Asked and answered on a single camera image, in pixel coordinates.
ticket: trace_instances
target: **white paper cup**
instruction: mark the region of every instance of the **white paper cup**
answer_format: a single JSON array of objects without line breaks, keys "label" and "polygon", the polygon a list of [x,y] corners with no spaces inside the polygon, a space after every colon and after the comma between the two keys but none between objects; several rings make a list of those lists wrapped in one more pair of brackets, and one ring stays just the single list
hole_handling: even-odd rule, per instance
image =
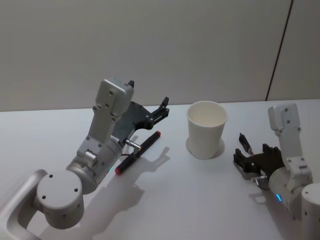
[{"label": "white paper cup", "polygon": [[211,159],[219,148],[228,119],[226,110],[213,101],[198,101],[187,112],[189,150],[197,159]]}]

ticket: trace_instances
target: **white table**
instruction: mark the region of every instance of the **white table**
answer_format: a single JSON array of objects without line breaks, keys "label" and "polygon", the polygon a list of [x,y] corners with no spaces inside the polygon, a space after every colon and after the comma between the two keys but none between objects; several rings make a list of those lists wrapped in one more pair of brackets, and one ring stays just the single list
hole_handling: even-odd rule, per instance
[{"label": "white table", "polygon": [[[285,102],[297,103],[304,157],[319,182],[320,100],[224,103],[224,151],[210,160],[189,154],[189,106],[172,105],[169,117],[153,130],[133,135],[141,143],[160,130],[156,144],[124,175],[111,171],[94,193],[84,196],[79,224],[57,230],[37,213],[28,229],[43,240],[298,240],[300,222],[291,219],[270,191],[262,193],[244,180],[233,165],[235,148],[242,149],[239,132],[255,153],[263,143],[279,145],[267,110]],[[91,109],[1,112],[1,195],[25,171],[64,169],[92,116]]]}]

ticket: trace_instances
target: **white wall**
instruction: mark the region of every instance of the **white wall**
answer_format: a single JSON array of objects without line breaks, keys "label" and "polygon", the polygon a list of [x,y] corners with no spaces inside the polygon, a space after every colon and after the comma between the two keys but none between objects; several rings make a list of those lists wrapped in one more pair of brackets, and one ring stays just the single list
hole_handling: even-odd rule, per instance
[{"label": "white wall", "polygon": [[320,98],[320,1],[295,0],[269,100]]},{"label": "white wall", "polygon": [[0,111],[264,100],[290,0],[1,0]]}]

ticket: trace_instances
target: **blue led light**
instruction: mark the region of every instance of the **blue led light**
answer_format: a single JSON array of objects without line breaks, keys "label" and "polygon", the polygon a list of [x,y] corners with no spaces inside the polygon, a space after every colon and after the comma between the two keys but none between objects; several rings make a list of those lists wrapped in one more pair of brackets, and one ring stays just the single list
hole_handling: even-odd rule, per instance
[{"label": "blue led light", "polygon": [[277,193],[275,196],[279,200],[279,202],[281,203],[282,202],[282,198],[281,198],[280,194]]}]

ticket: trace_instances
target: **cup rim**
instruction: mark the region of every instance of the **cup rim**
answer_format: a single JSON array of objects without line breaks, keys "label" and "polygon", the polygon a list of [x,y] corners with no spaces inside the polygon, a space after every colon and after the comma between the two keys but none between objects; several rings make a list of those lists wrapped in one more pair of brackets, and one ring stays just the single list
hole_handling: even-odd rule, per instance
[{"label": "cup rim", "polygon": [[[212,103],[212,104],[219,105],[219,106],[224,110],[224,112],[225,112],[225,120],[224,120],[224,122],[221,123],[221,124],[218,124],[218,125],[207,126],[207,125],[201,125],[201,124],[199,124],[199,123],[191,120],[190,117],[189,117],[189,110],[190,110],[190,108],[191,108],[193,105],[199,104],[199,103]],[[202,127],[202,128],[216,128],[216,127],[220,127],[220,126],[226,124],[226,122],[227,122],[227,120],[228,120],[228,117],[229,117],[228,112],[226,111],[226,109],[225,109],[221,104],[219,104],[219,103],[217,103],[217,102],[215,102],[215,101],[208,101],[208,100],[196,101],[196,102],[194,102],[193,104],[191,104],[191,105],[189,106],[188,110],[186,111],[186,116],[187,116],[187,118],[188,118],[188,120],[189,120],[190,122],[192,122],[193,124],[195,124],[195,125],[197,125],[197,126],[200,126],[200,127]]]}]

